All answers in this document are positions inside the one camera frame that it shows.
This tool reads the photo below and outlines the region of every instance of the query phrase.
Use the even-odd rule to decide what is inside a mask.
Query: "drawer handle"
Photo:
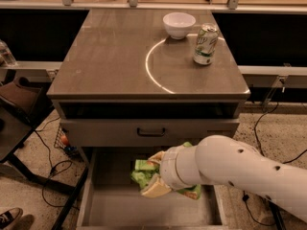
[[[143,136],[143,137],[162,137],[165,135],[165,127],[162,128],[160,133],[146,133],[146,132],[143,132],[141,128],[138,128],[136,132],[138,136]]]

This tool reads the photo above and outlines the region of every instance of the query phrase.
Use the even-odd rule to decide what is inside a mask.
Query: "black panel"
[[[307,66],[307,16],[213,14],[238,65]]]
[[[0,10],[0,38],[17,60],[63,61],[88,11]]]
[[[271,91],[269,88],[250,87],[250,96],[248,101],[263,102]],[[286,88],[282,93],[281,88],[276,89],[272,95],[272,102],[282,103],[307,103],[307,89]]]
[[[67,119],[232,118],[237,103],[60,103]]]

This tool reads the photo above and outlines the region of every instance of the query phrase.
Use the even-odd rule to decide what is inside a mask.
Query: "can label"
[[[219,29],[212,23],[201,25],[196,40],[193,60],[201,65],[208,65],[213,61],[215,45],[218,42]]]

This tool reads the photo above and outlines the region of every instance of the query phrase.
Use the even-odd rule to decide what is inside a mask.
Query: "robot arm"
[[[228,185],[266,198],[307,222],[307,171],[262,156],[254,147],[213,135],[197,146],[168,149],[160,175],[174,190]]]

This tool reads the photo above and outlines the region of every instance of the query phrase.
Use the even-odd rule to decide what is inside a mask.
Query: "black cable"
[[[264,154],[264,152],[262,151],[261,142],[260,142],[259,137],[258,137],[258,134],[257,134],[257,126],[258,126],[260,120],[261,120],[264,116],[266,116],[266,115],[269,114],[269,113],[273,113],[273,112],[278,108],[278,106],[279,106],[279,103],[277,103],[276,106],[275,106],[271,111],[267,111],[267,112],[265,112],[264,114],[262,114],[262,115],[260,116],[260,118],[257,120],[257,122],[256,122],[256,124],[255,124],[255,126],[254,126],[254,128],[253,128],[253,131],[254,131],[255,137],[256,137],[256,141],[257,141],[258,149],[260,150],[260,153],[261,153],[263,156],[265,156],[265,154]]]
[[[306,151],[307,151],[307,149],[304,152],[302,152],[299,156],[297,156],[296,158],[289,160],[289,161],[286,161],[286,162],[283,162],[283,164],[289,164],[289,163],[294,162],[296,159],[298,159],[300,156],[302,156]]]
[[[51,161],[51,150],[50,150],[50,148],[46,145],[46,143],[44,142],[44,140],[41,138],[40,134],[36,130],[35,130],[35,134],[38,136],[38,138],[40,139],[42,144],[47,148],[50,167],[53,168],[52,161]]]
[[[54,122],[54,121],[56,121],[56,120],[58,120],[58,119],[59,119],[59,117],[57,117],[56,119],[50,120],[49,122],[47,122],[47,123],[44,125],[44,127],[43,127],[43,128],[41,128],[41,129],[37,129],[37,130],[36,130],[36,132],[41,132],[41,131],[43,131],[43,130],[44,130],[44,128],[46,128],[46,127],[47,127],[47,125],[49,125],[50,123],[52,123],[52,122]]]
[[[69,163],[69,165],[68,165],[66,168],[64,168],[64,169],[62,169],[61,171],[58,172],[58,171],[57,171],[57,166],[60,165],[60,164],[63,164],[63,163]],[[55,204],[52,204],[52,203],[48,202],[48,200],[47,200],[46,197],[45,197],[44,190],[45,190],[45,188],[46,188],[48,182],[49,182],[53,177],[55,177],[56,175],[58,175],[58,174],[60,174],[60,173],[63,173],[63,172],[65,172],[65,171],[67,171],[67,170],[72,166],[72,164],[73,164],[73,163],[72,163],[70,160],[63,160],[63,161],[58,162],[54,167],[51,168],[50,174],[49,174],[49,176],[48,176],[48,178],[47,178],[46,182],[44,183],[44,185],[43,185],[43,187],[42,187],[42,190],[41,190],[42,198],[43,198],[43,200],[44,200],[49,206],[55,207],[55,208],[62,208],[62,207],[64,207],[64,205],[55,205]]]
[[[255,221],[256,223],[262,225],[262,226],[274,226],[275,223],[272,223],[272,224],[265,224],[265,223],[262,223],[262,222],[260,222],[260,221],[258,221],[258,220],[256,220],[256,219],[254,218],[254,216],[252,215],[252,213],[251,213],[251,211],[250,211],[250,209],[249,209],[249,207],[248,207],[248,199],[249,199],[249,196],[246,194],[245,191],[243,191],[242,200],[245,202],[246,207],[247,207],[247,210],[248,210],[249,215],[250,215],[250,217],[252,218],[252,220]]]

